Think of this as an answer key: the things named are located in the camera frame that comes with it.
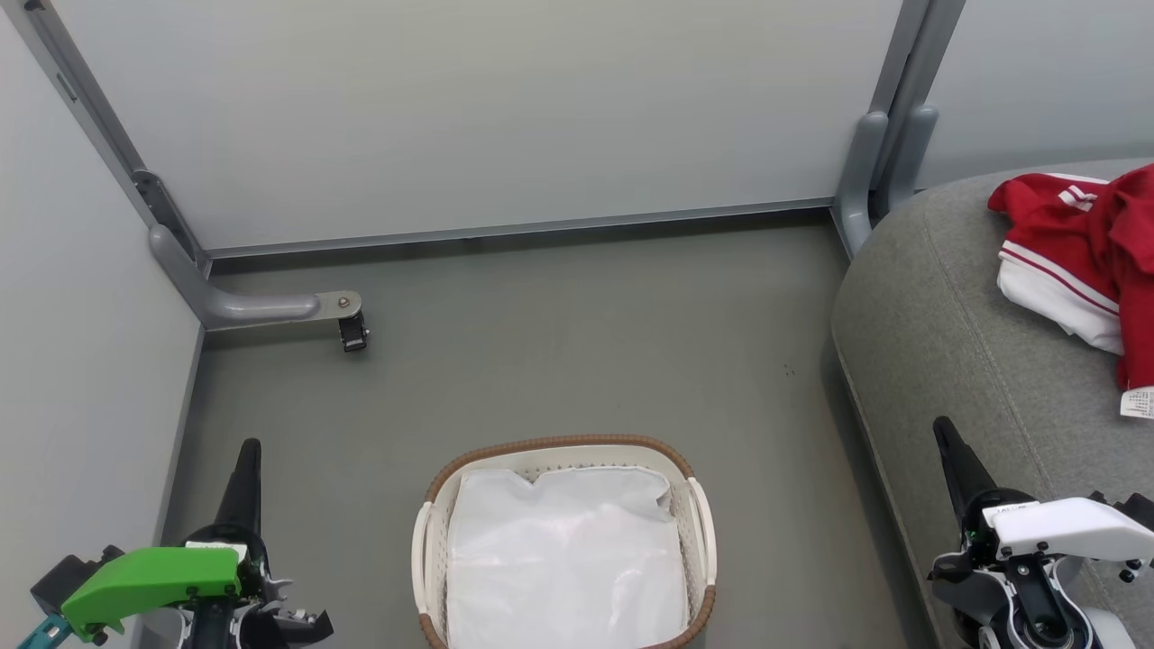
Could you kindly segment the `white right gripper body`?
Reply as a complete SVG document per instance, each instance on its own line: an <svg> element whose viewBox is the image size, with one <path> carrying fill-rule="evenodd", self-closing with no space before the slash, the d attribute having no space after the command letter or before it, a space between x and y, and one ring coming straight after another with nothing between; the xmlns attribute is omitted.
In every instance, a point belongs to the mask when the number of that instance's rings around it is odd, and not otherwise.
<svg viewBox="0 0 1154 649"><path fill-rule="evenodd" d="M966 519L962 547L980 562L1011 557L1080 557L1093 562L1151 564L1151 498L1136 492L1110 502L1085 498L977 505Z"/></svg>

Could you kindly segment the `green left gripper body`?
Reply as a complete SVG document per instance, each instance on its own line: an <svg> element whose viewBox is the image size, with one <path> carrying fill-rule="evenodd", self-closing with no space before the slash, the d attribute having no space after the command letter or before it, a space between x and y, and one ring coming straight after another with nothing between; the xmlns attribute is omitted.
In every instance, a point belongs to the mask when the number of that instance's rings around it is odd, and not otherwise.
<svg viewBox="0 0 1154 649"><path fill-rule="evenodd" d="M60 635L104 644L128 617L170 611L179 618L177 644L237 644L249 609L282 609L278 589L258 535L217 540L207 525L181 546L110 547L60 603Z"/></svg>

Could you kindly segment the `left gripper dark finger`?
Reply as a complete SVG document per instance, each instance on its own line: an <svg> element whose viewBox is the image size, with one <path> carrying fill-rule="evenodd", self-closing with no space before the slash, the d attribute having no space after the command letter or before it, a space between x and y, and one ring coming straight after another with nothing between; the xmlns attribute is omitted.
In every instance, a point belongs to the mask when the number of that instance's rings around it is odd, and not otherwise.
<svg viewBox="0 0 1154 649"><path fill-rule="evenodd" d="M261 534L262 525L262 443L243 440L234 472L228 477L220 506L215 514L217 540L240 542Z"/></svg>
<svg viewBox="0 0 1154 649"><path fill-rule="evenodd" d="M237 646L313 646L331 636L334 621L325 611L252 607L239 622Z"/></svg>

